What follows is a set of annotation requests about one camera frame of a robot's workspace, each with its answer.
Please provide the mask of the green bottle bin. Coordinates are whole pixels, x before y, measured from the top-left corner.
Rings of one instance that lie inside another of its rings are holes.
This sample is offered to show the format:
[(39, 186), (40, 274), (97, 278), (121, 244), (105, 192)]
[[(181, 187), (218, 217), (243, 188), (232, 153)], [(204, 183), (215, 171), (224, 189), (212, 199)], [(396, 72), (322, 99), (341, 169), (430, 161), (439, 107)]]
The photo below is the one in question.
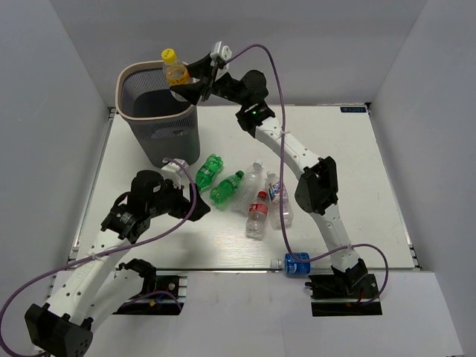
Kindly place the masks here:
[(222, 171), (224, 162), (221, 156), (211, 154), (196, 173), (195, 183), (200, 191), (209, 187), (216, 175)]

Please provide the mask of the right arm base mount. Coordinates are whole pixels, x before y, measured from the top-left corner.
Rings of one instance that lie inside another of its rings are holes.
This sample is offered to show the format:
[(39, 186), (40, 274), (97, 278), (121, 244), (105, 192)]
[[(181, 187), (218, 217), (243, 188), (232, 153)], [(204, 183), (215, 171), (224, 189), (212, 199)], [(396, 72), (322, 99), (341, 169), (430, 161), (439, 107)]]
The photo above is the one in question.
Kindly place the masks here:
[(309, 275), (304, 286), (311, 293), (313, 317), (382, 315), (374, 274), (368, 274), (351, 292), (332, 274)]

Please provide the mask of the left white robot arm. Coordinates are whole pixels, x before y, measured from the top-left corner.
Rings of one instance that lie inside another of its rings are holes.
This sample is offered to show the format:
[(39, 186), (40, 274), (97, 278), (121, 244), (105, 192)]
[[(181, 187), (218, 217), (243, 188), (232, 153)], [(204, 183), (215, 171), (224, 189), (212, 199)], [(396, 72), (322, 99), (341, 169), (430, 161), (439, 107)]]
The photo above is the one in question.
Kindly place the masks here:
[(84, 356), (94, 331), (110, 315), (128, 299), (155, 292), (155, 266), (138, 258), (128, 263), (121, 259), (152, 219), (168, 215), (196, 222), (210, 212), (196, 184), (190, 184), (186, 198), (179, 182), (152, 170), (137, 172), (102, 221), (88, 260), (42, 306), (33, 304), (25, 313), (34, 345), (53, 356)]

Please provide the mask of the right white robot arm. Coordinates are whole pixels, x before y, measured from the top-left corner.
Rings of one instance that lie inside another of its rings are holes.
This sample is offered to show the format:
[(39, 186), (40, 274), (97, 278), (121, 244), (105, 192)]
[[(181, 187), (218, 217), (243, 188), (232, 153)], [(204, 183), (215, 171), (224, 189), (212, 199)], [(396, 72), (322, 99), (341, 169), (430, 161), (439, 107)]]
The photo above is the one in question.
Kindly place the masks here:
[(171, 89), (192, 104), (215, 95), (241, 106), (236, 114), (241, 129), (279, 155), (295, 174), (295, 200), (321, 232), (330, 253), (336, 289), (347, 297), (355, 295), (363, 286), (367, 267), (352, 248), (341, 220), (335, 160), (310, 152), (284, 131), (284, 119), (277, 119), (265, 102), (268, 90), (264, 73), (250, 70), (241, 80), (235, 80), (229, 73), (219, 73), (225, 65), (223, 59), (205, 56), (186, 66), (193, 83)]

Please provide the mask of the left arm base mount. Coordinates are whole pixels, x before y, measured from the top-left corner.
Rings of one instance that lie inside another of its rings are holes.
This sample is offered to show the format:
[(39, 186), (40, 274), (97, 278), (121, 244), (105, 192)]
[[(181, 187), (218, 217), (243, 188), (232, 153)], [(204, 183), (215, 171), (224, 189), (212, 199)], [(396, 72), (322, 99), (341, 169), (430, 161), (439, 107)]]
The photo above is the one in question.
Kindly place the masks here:
[(152, 291), (125, 302), (114, 315), (178, 316), (187, 294), (187, 276), (158, 274)]

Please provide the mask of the clear bottle yellow label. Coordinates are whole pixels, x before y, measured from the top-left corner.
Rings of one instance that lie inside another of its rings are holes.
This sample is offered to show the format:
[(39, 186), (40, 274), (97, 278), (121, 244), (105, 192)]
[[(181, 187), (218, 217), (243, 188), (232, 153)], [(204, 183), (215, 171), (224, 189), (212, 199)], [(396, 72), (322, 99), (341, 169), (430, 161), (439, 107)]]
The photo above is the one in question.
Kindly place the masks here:
[(178, 59), (172, 48), (166, 48), (161, 52), (163, 70), (170, 87), (187, 85), (192, 83), (192, 78), (184, 62)]

